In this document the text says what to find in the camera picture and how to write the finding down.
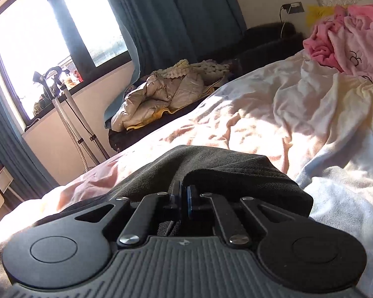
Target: bed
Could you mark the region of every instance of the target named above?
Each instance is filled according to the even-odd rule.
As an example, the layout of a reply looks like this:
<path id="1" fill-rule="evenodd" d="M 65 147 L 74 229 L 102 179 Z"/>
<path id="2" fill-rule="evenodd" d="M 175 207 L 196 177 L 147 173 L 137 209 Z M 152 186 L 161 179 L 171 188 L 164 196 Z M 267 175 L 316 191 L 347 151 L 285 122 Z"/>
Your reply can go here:
<path id="1" fill-rule="evenodd" d="M 373 297 L 373 83 L 300 51 L 219 88 L 195 110 L 0 222 L 0 242 L 37 220 L 108 192 L 177 145 L 266 155 L 314 199 L 310 216 L 364 245 L 358 288 Z"/>

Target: garment steamer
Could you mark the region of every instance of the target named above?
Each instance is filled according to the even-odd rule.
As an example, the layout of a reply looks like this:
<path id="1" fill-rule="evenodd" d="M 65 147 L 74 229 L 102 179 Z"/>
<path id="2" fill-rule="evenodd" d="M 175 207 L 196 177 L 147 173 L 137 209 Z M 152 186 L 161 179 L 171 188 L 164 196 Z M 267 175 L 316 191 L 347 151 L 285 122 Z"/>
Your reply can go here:
<path id="1" fill-rule="evenodd" d="M 84 171 L 87 172 L 89 170 L 89 168 L 88 168 L 88 165 L 87 165 L 86 158 L 84 157 L 84 154 L 83 154 L 82 150 L 80 149 L 80 145 L 82 145 L 84 150 L 87 152 L 87 154 L 90 156 L 90 158 L 93 160 L 93 162 L 96 165 L 99 165 L 100 162 L 98 161 L 96 156 L 93 154 L 91 149 L 88 147 L 88 145 L 86 144 L 86 142 L 84 141 L 82 136 L 79 134 L 78 130 L 76 130 L 72 121 L 69 119 L 68 115 L 64 111 L 64 108 L 62 107 L 62 104 L 58 100 L 59 96 L 55 96 L 54 93 L 52 92 L 52 90 L 48 87 L 46 79 L 52 71 L 56 71 L 56 74 L 54 75 L 54 78 L 53 78 L 55 84 L 57 84 L 58 87 L 60 88 L 60 90 L 62 90 L 64 92 L 65 97 L 66 97 L 66 99 L 65 99 L 66 103 L 69 105 L 70 109 L 73 111 L 73 113 L 75 114 L 76 118 L 80 121 L 82 126 L 86 129 L 88 134 L 90 134 L 90 140 L 93 141 L 96 144 L 98 149 L 104 155 L 105 159 L 109 159 L 110 157 L 109 157 L 108 153 L 106 152 L 106 150 L 104 149 L 104 147 L 102 146 L 102 144 L 100 143 L 100 141 L 98 140 L 98 138 L 96 137 L 95 133 L 92 131 L 92 129 L 88 125 L 86 119 L 84 118 L 84 116 L 80 112 L 80 109 L 76 105 L 72 95 L 69 93 L 68 88 L 59 79 L 62 72 L 64 72 L 66 75 L 69 75 L 69 70 L 68 69 L 62 70 L 61 67 L 56 66 L 56 67 L 50 68 L 44 76 L 35 71 L 35 73 L 33 74 L 33 81 L 43 85 L 43 88 L 45 89 L 48 97 L 50 98 L 52 104 L 54 105 L 55 109 L 57 110 L 57 112 L 58 112 L 58 114 L 61 118 L 61 121 L 66 128 L 66 131 L 68 131 L 68 134 L 69 134 L 70 138 L 72 139 L 76 149 L 78 150 L 78 153 L 79 153 L 80 157 L 82 158 Z"/>

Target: blue curtain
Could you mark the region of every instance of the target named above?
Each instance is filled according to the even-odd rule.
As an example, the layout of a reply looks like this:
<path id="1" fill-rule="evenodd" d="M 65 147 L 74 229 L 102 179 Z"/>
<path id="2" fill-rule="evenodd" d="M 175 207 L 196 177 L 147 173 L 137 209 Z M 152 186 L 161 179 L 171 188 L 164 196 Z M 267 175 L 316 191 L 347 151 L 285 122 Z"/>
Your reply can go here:
<path id="1" fill-rule="evenodd" d="M 246 30 L 237 0 L 108 0 L 136 70 L 132 83 L 180 59 L 190 63 L 236 43 Z M 105 121 L 123 102 L 119 96 Z"/>
<path id="2" fill-rule="evenodd" d="M 11 188 L 23 199 L 41 198 L 58 183 L 47 172 L 23 140 L 0 97 L 0 163 L 13 176 Z M 20 202 L 10 191 L 4 193 L 7 203 Z"/>

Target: window pane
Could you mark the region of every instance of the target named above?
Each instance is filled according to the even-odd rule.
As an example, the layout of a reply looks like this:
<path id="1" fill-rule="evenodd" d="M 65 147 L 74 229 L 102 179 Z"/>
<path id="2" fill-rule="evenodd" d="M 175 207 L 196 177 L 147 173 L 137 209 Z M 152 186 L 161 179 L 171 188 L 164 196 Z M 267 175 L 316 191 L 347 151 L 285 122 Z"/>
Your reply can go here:
<path id="1" fill-rule="evenodd" d="M 96 66 L 127 50 L 108 0 L 65 0 Z"/>
<path id="2" fill-rule="evenodd" d="M 47 0 L 16 0 L 0 14 L 0 55 L 30 118 L 49 103 L 41 100 L 42 85 L 32 81 L 34 71 L 73 64 Z"/>

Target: beige wall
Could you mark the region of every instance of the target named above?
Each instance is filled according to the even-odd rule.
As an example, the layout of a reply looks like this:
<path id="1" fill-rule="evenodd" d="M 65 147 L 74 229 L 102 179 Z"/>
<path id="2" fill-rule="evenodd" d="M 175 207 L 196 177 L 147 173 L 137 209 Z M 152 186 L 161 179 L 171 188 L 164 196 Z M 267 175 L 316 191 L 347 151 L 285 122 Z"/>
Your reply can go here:
<path id="1" fill-rule="evenodd" d="M 280 6 L 296 1 L 303 2 L 304 7 L 316 3 L 316 0 L 238 0 L 248 27 L 278 21 Z M 303 14 L 290 15 L 287 20 L 293 22 L 300 31 L 307 31 Z M 80 110 L 110 155 L 114 155 L 115 152 L 108 144 L 103 114 L 107 106 L 129 83 L 133 69 L 131 62 L 125 64 L 74 95 Z M 76 128 L 84 139 L 88 140 L 92 151 L 100 161 L 103 161 L 102 155 L 89 141 L 88 135 L 70 113 L 67 105 L 64 107 Z M 24 133 L 23 137 L 59 184 L 64 185 L 83 173 L 80 157 L 54 110 Z"/>

